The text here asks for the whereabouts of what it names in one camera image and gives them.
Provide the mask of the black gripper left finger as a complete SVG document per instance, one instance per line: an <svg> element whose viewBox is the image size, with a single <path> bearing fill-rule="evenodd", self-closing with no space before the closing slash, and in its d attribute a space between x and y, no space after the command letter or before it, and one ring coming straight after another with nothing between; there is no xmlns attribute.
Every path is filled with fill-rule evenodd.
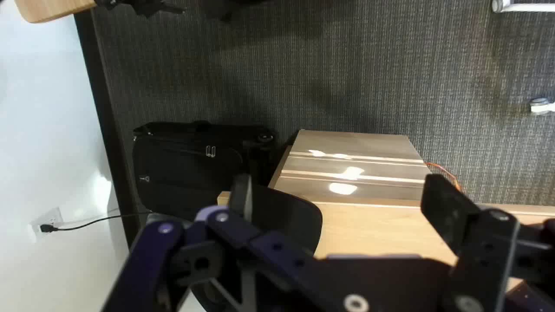
<svg viewBox="0 0 555 312"><path fill-rule="evenodd" d="M230 185L229 229L234 241L277 232L307 255L314 255L322 231L321 210L298 196L260 185L237 175Z"/></svg>

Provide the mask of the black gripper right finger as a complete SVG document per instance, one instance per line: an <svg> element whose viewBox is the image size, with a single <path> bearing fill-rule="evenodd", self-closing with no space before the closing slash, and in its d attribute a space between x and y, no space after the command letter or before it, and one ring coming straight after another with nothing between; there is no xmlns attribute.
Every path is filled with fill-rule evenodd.
<svg viewBox="0 0 555 312"><path fill-rule="evenodd" d="M439 173L425 177L419 210L458 257L458 267L511 270L520 225L508 211L480 208Z"/></svg>

